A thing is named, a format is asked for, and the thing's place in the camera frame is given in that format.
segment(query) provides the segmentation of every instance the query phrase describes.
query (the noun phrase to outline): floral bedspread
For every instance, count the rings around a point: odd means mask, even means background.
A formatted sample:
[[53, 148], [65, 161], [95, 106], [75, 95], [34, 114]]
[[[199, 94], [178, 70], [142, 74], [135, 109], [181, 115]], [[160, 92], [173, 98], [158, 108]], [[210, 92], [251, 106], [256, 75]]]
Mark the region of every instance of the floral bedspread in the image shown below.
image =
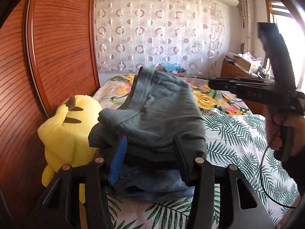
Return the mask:
[[[118, 108], [131, 89], [133, 75], [108, 80], [94, 95], [103, 108]], [[211, 90], [207, 81], [184, 78], [189, 83], [206, 125], [207, 159], [213, 165], [234, 163], [257, 192], [274, 225], [288, 209], [273, 203], [262, 190], [259, 166], [267, 148], [265, 118], [252, 115], [245, 103], [229, 92]], [[263, 185], [275, 200], [291, 205], [298, 196], [297, 186], [268, 149], [262, 165]], [[183, 229], [188, 220], [192, 197], [160, 203], [137, 202], [108, 197], [115, 229]], [[220, 190], [215, 185], [213, 229], [220, 216]]]

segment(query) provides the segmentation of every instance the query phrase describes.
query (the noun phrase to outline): tied curtain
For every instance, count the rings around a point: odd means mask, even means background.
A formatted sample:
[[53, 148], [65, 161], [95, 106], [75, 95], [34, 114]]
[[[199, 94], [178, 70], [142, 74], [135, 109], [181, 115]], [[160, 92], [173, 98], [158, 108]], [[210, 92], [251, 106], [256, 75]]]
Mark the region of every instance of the tied curtain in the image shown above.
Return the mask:
[[245, 43], [244, 53], [250, 52], [253, 54], [252, 34], [254, 31], [254, 9], [253, 0], [241, 0], [242, 16], [244, 17], [245, 36], [242, 43]]
[[214, 73], [225, 30], [210, 0], [95, 0], [94, 29], [102, 72], [169, 62], [205, 77]]

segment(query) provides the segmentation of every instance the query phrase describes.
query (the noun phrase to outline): person's hand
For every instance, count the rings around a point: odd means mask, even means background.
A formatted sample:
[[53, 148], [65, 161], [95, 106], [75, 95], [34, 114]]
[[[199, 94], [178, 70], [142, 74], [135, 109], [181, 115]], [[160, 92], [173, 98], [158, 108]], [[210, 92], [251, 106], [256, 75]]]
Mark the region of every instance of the person's hand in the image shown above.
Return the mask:
[[[272, 114], [267, 108], [264, 109], [264, 114], [266, 118], [266, 132], [267, 141], [271, 142], [274, 135], [277, 133], [275, 139], [269, 147], [273, 150], [278, 151], [282, 146], [282, 140], [280, 138], [280, 125], [286, 118], [286, 114]], [[305, 146], [305, 118], [301, 115], [290, 115], [286, 118], [283, 126], [294, 127], [294, 138], [293, 146], [290, 150], [291, 156], [296, 156]]]

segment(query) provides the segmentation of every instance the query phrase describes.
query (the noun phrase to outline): yellow plush toy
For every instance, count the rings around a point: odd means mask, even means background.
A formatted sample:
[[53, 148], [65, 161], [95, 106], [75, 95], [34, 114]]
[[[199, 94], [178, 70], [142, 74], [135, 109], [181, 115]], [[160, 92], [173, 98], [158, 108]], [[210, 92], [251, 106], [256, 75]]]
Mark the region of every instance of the yellow plush toy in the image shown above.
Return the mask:
[[[91, 128], [98, 123], [101, 110], [98, 101], [90, 96], [72, 96], [57, 109], [52, 118], [38, 128], [48, 163], [42, 173], [42, 184], [45, 187], [63, 164], [77, 167], [92, 161], [96, 148], [89, 147], [88, 135]], [[80, 185], [79, 197], [84, 203], [84, 184]]]

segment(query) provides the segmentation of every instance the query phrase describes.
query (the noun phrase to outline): silver bolt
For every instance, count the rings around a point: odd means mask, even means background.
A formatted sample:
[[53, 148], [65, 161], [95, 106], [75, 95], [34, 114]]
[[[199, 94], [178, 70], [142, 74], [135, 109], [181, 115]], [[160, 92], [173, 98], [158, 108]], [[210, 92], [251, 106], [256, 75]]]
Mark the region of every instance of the silver bolt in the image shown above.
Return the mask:
[[64, 164], [61, 168], [63, 170], [68, 170], [68, 169], [70, 169], [70, 165], [69, 164]]
[[237, 170], [238, 169], [237, 166], [234, 165], [234, 164], [230, 164], [229, 168], [230, 168], [230, 170]]
[[101, 163], [104, 162], [104, 159], [103, 159], [102, 157], [97, 157], [97, 158], [95, 159], [95, 162], [96, 162], [97, 164], [101, 164]]
[[198, 164], [203, 164], [204, 159], [203, 159], [202, 157], [196, 157], [196, 158], [195, 158], [195, 161], [196, 161], [196, 163], [198, 163]]

